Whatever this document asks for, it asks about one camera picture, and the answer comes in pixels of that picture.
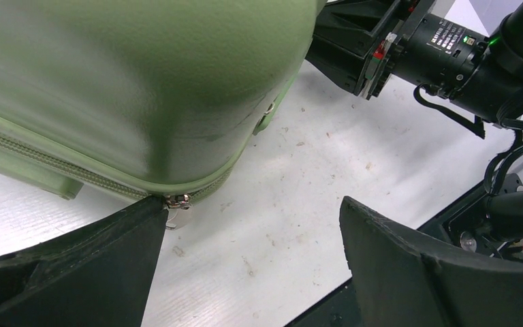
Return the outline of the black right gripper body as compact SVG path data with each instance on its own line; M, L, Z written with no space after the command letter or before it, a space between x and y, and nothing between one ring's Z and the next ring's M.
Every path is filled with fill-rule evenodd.
M336 86L380 94L434 1L333 1L317 16L305 59Z

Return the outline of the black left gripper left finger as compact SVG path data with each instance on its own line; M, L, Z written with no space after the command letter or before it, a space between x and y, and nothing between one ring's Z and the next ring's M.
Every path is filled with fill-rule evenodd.
M150 196L0 256L0 326L140 326L168 210Z

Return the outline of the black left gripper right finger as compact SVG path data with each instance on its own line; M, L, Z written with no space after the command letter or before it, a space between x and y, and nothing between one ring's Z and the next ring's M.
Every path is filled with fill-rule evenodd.
M365 326L523 326L523 263L464 251L349 196L339 223Z

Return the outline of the silver zipper pull tab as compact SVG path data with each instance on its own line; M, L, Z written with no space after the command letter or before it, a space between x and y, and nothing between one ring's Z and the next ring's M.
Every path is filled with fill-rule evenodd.
M163 202L164 208L168 211L166 221L167 230L178 230L186 226L193 217L191 196L181 194L166 196Z

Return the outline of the green suitcase with blue lining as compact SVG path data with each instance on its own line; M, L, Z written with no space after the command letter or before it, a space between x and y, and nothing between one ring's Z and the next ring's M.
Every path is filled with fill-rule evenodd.
M0 1L0 174L197 202L271 122L324 1Z

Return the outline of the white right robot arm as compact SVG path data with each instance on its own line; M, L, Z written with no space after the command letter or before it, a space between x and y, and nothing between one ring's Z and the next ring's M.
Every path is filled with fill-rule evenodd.
M484 179L422 230L468 251L523 239L523 2L491 36L432 13L433 1L334 1L317 17L307 61L370 99L397 76L417 103L479 138L491 123L515 138Z

